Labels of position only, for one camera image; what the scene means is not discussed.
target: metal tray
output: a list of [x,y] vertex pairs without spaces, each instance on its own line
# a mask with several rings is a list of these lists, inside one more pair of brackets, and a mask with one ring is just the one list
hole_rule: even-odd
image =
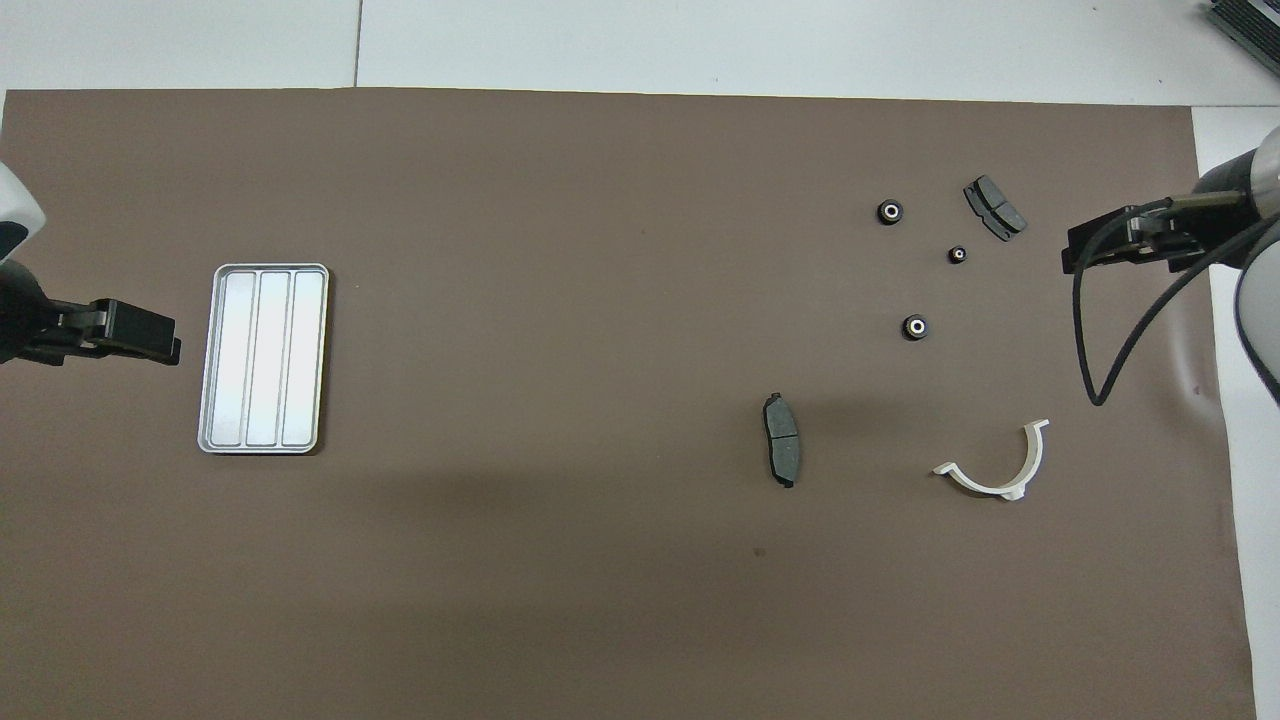
[[315,448],[328,309],[324,265],[218,268],[200,392],[201,450],[297,455]]

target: white plastic clip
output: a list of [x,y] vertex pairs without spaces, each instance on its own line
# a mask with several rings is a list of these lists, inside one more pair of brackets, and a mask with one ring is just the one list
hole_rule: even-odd
[[978,483],[969,479],[969,475],[964,474],[955,462],[943,462],[933,469],[938,475],[951,475],[951,479],[960,483],[961,486],[972,489],[973,492],[980,492],[983,495],[998,495],[1005,500],[1021,500],[1027,495],[1027,483],[1032,482],[1036,477],[1036,471],[1039,470],[1041,460],[1044,457],[1044,436],[1041,434],[1041,428],[1048,424],[1048,420],[1036,420],[1034,423],[1027,423],[1023,429],[1027,430],[1027,461],[1023,462],[1023,469],[1014,475],[1014,479],[1000,487],[987,487],[979,486]]

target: black cable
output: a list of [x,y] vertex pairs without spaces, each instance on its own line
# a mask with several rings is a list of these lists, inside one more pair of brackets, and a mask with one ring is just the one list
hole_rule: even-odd
[[1156,315],[1165,309],[1165,305],[1169,305],[1169,301],[1172,300],[1179,291],[1187,287],[1189,282],[1196,279],[1197,275],[1203,273],[1206,268],[1225,259],[1228,255],[1238,251],[1245,245],[1256,242],[1257,238],[1276,222],[1276,218],[1266,218],[1240,231],[1222,245],[1219,245],[1210,252],[1206,252],[1203,258],[1197,260],[1194,265],[1179,275],[1179,278],[1174,281],[1165,290],[1165,292],[1160,293],[1160,297],[1157,297],[1156,301],[1147,307],[1142,319],[1138,320],[1138,324],[1129,332],[1129,337],[1125,338],[1124,345],[1120,346],[1120,352],[1116,354],[1116,359],[1111,364],[1111,370],[1102,382],[1102,391],[1098,392],[1093,387],[1093,375],[1089,373],[1089,360],[1084,350],[1084,323],[1080,315],[1080,287],[1084,281],[1084,269],[1093,260],[1093,255],[1097,252],[1098,246],[1102,245],[1102,241],[1115,231],[1120,229],[1124,223],[1128,223],[1143,213],[1169,208],[1171,204],[1172,200],[1165,197],[1124,213],[1102,225],[1102,228],[1089,238],[1089,241],[1084,245],[1084,249],[1080,251],[1080,259],[1075,265],[1075,274],[1073,275],[1071,282],[1071,314],[1075,324],[1075,354],[1080,361],[1080,377],[1084,379],[1084,392],[1089,396],[1089,402],[1093,405],[1101,406],[1107,401],[1107,397],[1111,395],[1111,388],[1115,386],[1116,378],[1120,377],[1120,370],[1129,359],[1129,354],[1133,352],[1133,348],[1138,345],[1138,340],[1142,337],[1142,333],[1146,332],[1147,327],[1156,319]]

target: metal bracket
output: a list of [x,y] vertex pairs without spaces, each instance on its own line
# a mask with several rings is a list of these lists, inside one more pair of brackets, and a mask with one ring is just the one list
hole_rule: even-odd
[[1012,480],[998,486],[987,487],[980,486],[969,479],[969,475],[964,474],[955,462],[943,462],[933,469],[934,474],[938,475],[951,475],[951,479],[960,483],[963,487],[972,489],[973,492],[980,492],[983,495],[998,495],[1005,500],[1021,500],[1027,495],[1027,483],[1032,482],[1036,477],[1036,471],[1039,470],[1041,460],[1044,459],[1044,436],[1041,434],[1041,428],[1048,424],[1048,420],[1036,420],[1034,423],[1027,423],[1023,429],[1027,430],[1027,461],[1023,462],[1023,469],[1014,475]]

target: gray robot arm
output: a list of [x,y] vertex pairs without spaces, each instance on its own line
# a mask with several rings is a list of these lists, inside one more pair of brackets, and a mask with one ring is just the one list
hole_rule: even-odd
[[[1236,325],[1249,360],[1280,404],[1280,128],[1256,150],[1204,173],[1190,195],[1128,205],[1068,231],[1062,272],[1074,275],[1071,305],[1084,389],[1106,402],[1124,363],[1156,314],[1215,263],[1243,269]],[[1094,388],[1084,346],[1080,293],[1084,270],[1112,263],[1164,260],[1178,278],[1125,340],[1101,388]]]
[[68,355],[118,355],[177,365],[182,341],[173,319],[113,299],[50,300],[35,275],[9,259],[44,225],[36,199],[0,164],[0,364],[17,357],[61,365]]

